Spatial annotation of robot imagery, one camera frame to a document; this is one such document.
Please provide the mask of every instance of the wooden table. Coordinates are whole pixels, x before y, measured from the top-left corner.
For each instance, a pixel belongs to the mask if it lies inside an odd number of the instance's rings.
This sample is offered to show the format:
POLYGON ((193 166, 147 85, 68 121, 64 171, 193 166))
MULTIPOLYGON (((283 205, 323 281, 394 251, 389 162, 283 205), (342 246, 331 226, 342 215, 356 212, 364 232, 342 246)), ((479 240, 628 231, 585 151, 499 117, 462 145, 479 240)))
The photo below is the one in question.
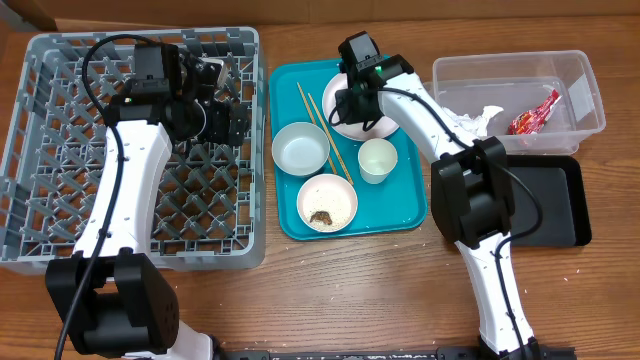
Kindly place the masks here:
MULTIPOLYGON (((258 31, 271 72, 286 63, 337 57, 337 45, 363 29, 385 53, 402 54, 425 81, 433 62, 444 56, 568 49, 588 55, 608 122, 575 155, 593 241, 583 249, 518 248, 515 271, 541 343, 575 346, 581 359, 640 358, 640 18, 261 26, 258 31)), ((30 36, 8 39, 0 68, 2 136, 30 36)), ((280 229, 273 161, 265 161, 264 263, 245 271, 165 272, 177 286, 189 325, 217 335, 228 349, 279 353, 476 343, 478 310, 467 270, 431 217, 408 232, 295 242, 280 229)), ((426 166, 423 170, 429 184, 426 166)), ((43 278, 0 270, 0 284, 0 358, 52 358, 61 322, 43 278)), ((67 349, 65 358, 74 358, 70 343, 67 349)))

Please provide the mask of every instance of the cable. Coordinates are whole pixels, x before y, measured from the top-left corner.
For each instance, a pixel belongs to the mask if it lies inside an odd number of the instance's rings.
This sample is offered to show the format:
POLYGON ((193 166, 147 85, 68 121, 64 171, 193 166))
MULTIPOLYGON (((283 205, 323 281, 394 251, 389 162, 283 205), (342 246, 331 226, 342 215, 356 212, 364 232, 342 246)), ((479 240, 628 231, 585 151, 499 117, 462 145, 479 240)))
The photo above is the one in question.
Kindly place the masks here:
MULTIPOLYGON (((91 90, 87 69, 89 67, 89 62, 91 61, 91 58, 102 45, 118 39, 134 39, 134 40, 145 41, 147 43, 154 43, 153 40, 145 38, 144 36, 120 34, 120 35, 106 37, 100 40, 99 42, 97 42, 95 45, 93 45, 91 49, 89 49, 89 51, 87 52, 87 55, 85 55, 84 57, 84 61, 82 62, 82 76, 81 76, 82 84, 84 85, 84 89, 87 92, 87 96, 89 96, 89 99, 91 99, 91 101, 93 102, 93 105, 96 107, 100 115, 102 115, 103 119, 105 119, 104 107, 102 107, 102 105, 98 101, 98 98, 96 98, 96 96, 93 94, 93 90, 91 90)), ((69 306, 69 311, 67 311, 67 316, 65 317, 62 330, 60 330, 60 337, 58 338, 58 344, 56 345, 56 353, 54 357, 55 360, 62 359, 62 352, 64 351, 64 343, 67 338, 67 334, 69 333, 69 328, 71 326, 71 323, 73 322, 73 317, 76 311, 78 310, 78 306, 80 304, 80 297, 82 297, 84 292, 87 290, 87 286, 89 286, 91 274, 93 272, 93 268, 97 263, 98 256, 100 255, 100 251, 102 250, 102 246, 104 245, 104 241, 107 237, 110 236, 108 234, 109 225, 111 224, 111 217, 113 216, 113 211, 116 206, 116 200, 118 199, 118 192, 120 191, 120 184, 122 183, 122 173, 124 171, 125 158, 124 158, 124 146, 122 145, 122 139, 120 138, 120 134, 118 133, 116 126, 115 125, 110 126, 109 129, 111 129, 111 131, 113 132, 113 137, 118 147, 118 168, 116 171, 115 182, 113 184, 113 191, 111 193, 111 199, 109 200, 109 206, 107 207, 107 211, 104 216, 104 222, 102 223, 102 228, 100 228, 100 230, 98 231, 98 241, 96 242, 96 246, 93 249, 91 258, 89 259, 89 264, 87 265, 87 268, 84 270, 84 273, 82 274, 82 279, 78 284, 78 289, 76 289, 75 294, 73 294, 73 299, 71 300, 71 306, 69 306)))
MULTIPOLYGON (((438 113, 436 113, 436 111, 433 110, 433 108, 426 101, 424 101, 420 96, 418 96, 415 93, 412 93, 412 92, 409 92, 409 91, 405 91, 405 90, 401 90, 401 89, 395 89, 395 88, 382 88, 382 89, 367 89, 367 90, 364 90, 362 92, 356 93, 356 95, 360 96, 360 95, 367 95, 367 94, 375 94, 375 93, 378 93, 380 91, 386 91, 386 92, 391 92, 391 93, 404 95, 404 96, 407 96, 410 99, 418 102, 427 111, 429 111, 431 116, 433 116, 433 118, 436 120, 438 125, 440 125, 442 130, 447 134, 447 136, 449 136, 451 138, 451 140, 453 142, 455 142, 456 144, 458 144, 461 148, 463 148, 465 150, 472 149, 469 145, 465 144, 462 140, 460 140, 456 136, 456 134, 453 131, 451 131, 451 129, 449 129, 447 124, 444 123, 444 121, 438 115, 438 113)), ((338 109, 338 106, 341 106, 342 104, 343 104, 342 102, 340 104, 337 104, 336 107, 334 107, 333 110, 331 110, 331 113, 329 115, 329 119, 327 119, 329 124, 332 124, 331 119, 335 115, 335 113, 336 113, 336 111, 338 109)), ((522 180, 520 180, 520 178, 518 178, 518 176, 516 176, 514 173, 509 171, 509 169, 505 168, 504 166, 502 166, 502 165, 500 165, 500 164, 498 164, 498 163, 496 163, 494 161, 489 160, 482 153, 477 153, 477 155, 481 159, 483 159, 484 161, 489 163, 491 166, 496 167, 498 170, 502 171, 507 176, 509 176, 511 179, 513 179, 513 181, 515 181, 515 183, 520 188, 522 188, 522 190, 524 190, 525 194, 527 194, 527 196, 531 199, 531 201, 533 202, 533 204, 534 204, 534 206, 536 208, 537 219, 536 219, 535 224, 533 224, 533 226, 531 226, 529 229, 527 229, 525 231, 522 231, 522 232, 517 233, 517 234, 512 234, 508 238, 503 239, 498 244, 498 246, 496 247, 496 251, 495 251, 495 254, 494 254, 494 257, 496 259, 496 269, 498 271, 498 279, 500 280, 500 288, 502 290, 502 296, 504 297, 504 302, 505 302, 505 305, 507 307, 507 316, 509 316, 509 318, 511 319, 511 323, 513 324, 513 330, 516 333, 516 338, 518 339, 518 344, 520 346, 521 357, 524 360, 526 360, 527 359, 527 355, 526 355, 526 351, 525 351, 525 348, 524 348, 524 342, 522 341, 522 335, 520 334, 520 329, 518 328, 518 323, 517 323, 516 317, 513 314, 513 309, 511 308, 511 302, 509 301, 509 295, 507 294, 507 286, 506 286, 506 283, 504 281, 504 274, 502 273, 502 265, 500 264, 500 259, 502 259, 502 256, 500 255, 500 250, 502 250, 502 248, 506 244, 508 244, 509 242, 511 242, 513 240, 517 240, 517 239, 523 238, 525 236, 529 236, 529 235, 533 234, 534 232, 536 232, 540 228, 540 226, 542 225, 542 220, 543 220, 542 205, 540 205, 540 201, 535 196, 535 194, 531 191, 531 189, 529 189, 522 182, 522 180)))

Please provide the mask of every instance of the white cup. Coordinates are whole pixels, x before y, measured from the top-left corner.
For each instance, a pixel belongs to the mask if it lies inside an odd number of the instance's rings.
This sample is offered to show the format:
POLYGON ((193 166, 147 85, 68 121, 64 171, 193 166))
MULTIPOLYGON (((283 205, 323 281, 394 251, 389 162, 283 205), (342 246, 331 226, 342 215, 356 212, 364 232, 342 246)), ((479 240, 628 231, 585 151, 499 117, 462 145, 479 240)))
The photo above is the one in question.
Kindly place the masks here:
POLYGON ((367 140, 358 151, 360 175, 369 184, 379 184, 398 163, 398 152, 385 139, 367 140))

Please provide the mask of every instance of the chopsticks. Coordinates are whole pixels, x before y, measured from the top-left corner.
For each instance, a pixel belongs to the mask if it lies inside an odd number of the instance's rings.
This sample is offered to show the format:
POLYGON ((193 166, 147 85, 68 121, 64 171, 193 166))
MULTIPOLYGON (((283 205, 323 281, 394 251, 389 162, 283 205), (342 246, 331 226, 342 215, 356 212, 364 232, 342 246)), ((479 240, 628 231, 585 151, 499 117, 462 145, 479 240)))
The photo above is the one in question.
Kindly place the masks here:
MULTIPOLYGON (((311 112, 311 108, 309 107, 309 103, 307 102, 307 98, 304 96, 304 91, 302 91, 300 83, 298 83, 298 90, 300 90, 300 96, 302 96, 302 101, 304 101, 304 106, 306 106, 307 108, 307 112, 309 113, 311 122, 313 123, 313 125, 318 126, 318 124, 316 124, 316 119, 313 117, 313 113, 311 112)), ((336 166, 333 164, 333 160, 331 160, 331 154, 329 154, 329 165, 331 165, 331 171, 333 171, 333 175, 338 175, 338 170, 336 170, 336 166)))
POLYGON ((316 102, 313 101, 313 97, 311 96, 311 93, 309 94, 309 100, 311 100, 311 105, 313 105, 313 109, 316 111, 316 114, 318 115, 318 120, 320 120, 320 123, 322 124, 322 127, 324 128, 324 132, 327 133, 327 137, 329 138, 329 142, 331 143, 331 146, 333 147, 333 151, 336 152, 336 156, 338 157, 338 161, 340 161, 340 165, 342 166, 342 170, 344 170, 344 174, 347 176, 347 181, 349 181, 349 184, 351 184, 351 186, 353 186, 353 179, 351 179, 351 175, 349 175, 349 170, 347 170, 347 166, 344 164, 344 161, 342 161, 342 156, 340 156, 340 152, 338 151, 338 147, 336 146, 336 143, 333 142, 333 138, 331 137, 331 134, 329 133, 329 129, 327 129, 327 125, 325 125, 324 120, 322 119, 322 114, 320 114, 320 111, 318 110, 318 107, 316 106, 316 102))

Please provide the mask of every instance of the blue tray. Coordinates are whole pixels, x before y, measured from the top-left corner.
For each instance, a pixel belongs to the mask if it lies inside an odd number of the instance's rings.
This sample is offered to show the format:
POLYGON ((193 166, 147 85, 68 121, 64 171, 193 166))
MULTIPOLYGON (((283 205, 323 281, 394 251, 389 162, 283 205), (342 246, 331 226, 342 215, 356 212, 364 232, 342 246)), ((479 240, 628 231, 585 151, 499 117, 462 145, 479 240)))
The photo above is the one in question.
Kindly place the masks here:
MULTIPOLYGON (((311 122, 296 82, 300 82, 305 94, 311 93, 319 110, 322 111, 324 88, 338 73, 339 61, 335 59, 289 64, 273 72, 269 80, 272 139, 278 131, 291 123, 311 122)), ((358 194, 358 212, 355 219, 346 228, 335 233, 313 231, 302 222, 296 209, 298 191, 307 179, 293 177, 274 165, 278 215, 282 230, 296 240, 317 240, 413 229, 422 224, 427 216, 427 196, 422 179, 420 155, 407 134, 399 129, 388 138, 398 150, 398 165, 384 182, 370 185, 362 180, 358 167, 358 150, 362 143, 343 137, 331 127, 329 131, 358 194)), ((344 177, 333 150, 331 156, 338 169, 338 175, 344 177)), ((331 173, 328 162, 322 172, 331 173)))

